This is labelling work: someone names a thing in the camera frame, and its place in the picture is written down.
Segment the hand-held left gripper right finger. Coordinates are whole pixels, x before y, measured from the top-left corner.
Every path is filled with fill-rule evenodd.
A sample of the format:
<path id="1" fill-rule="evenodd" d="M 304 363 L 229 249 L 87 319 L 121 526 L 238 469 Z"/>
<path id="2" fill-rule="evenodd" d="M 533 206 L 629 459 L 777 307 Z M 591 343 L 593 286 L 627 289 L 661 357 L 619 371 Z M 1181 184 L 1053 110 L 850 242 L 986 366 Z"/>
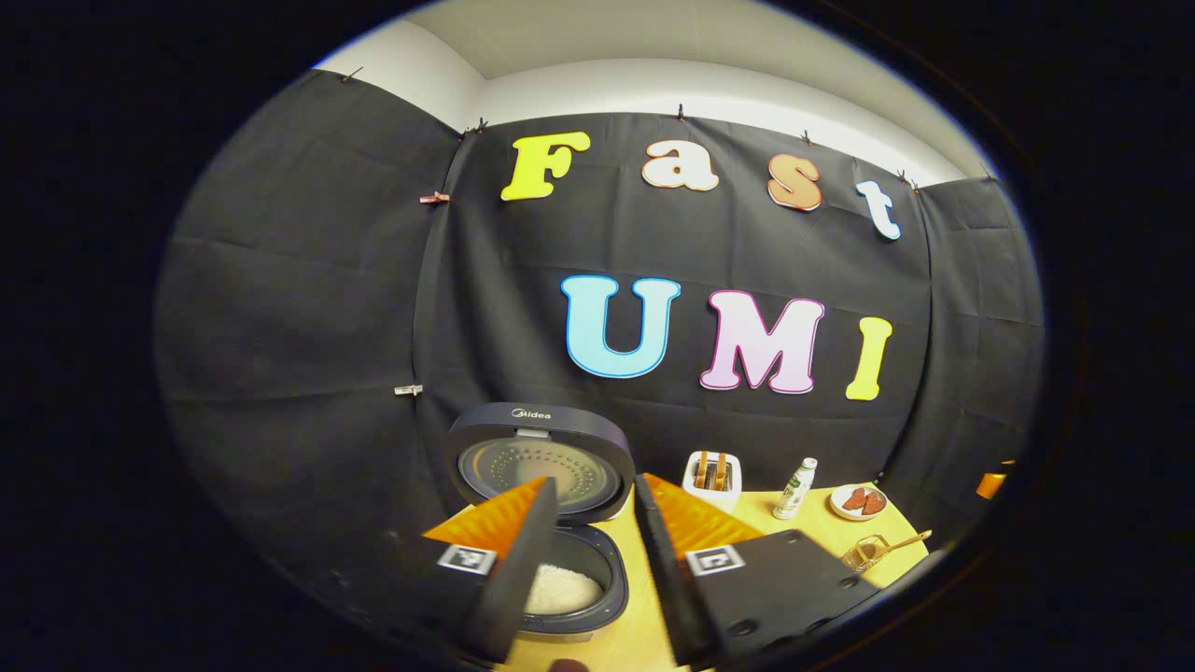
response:
<path id="1" fill-rule="evenodd" d="M 635 513 L 676 664 L 747 668 L 805 650 L 880 588 L 798 530 L 762 533 L 679 485 L 635 479 Z"/>

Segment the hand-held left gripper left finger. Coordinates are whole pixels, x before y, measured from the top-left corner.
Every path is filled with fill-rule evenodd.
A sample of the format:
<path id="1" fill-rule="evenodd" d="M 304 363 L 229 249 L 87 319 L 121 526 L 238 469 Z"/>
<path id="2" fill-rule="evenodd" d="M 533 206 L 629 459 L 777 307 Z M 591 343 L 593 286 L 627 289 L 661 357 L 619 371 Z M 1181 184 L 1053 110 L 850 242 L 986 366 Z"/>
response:
<path id="1" fill-rule="evenodd" d="M 554 478 L 537 478 L 333 569 L 326 604 L 441 665 L 507 660 L 556 523 Z"/>

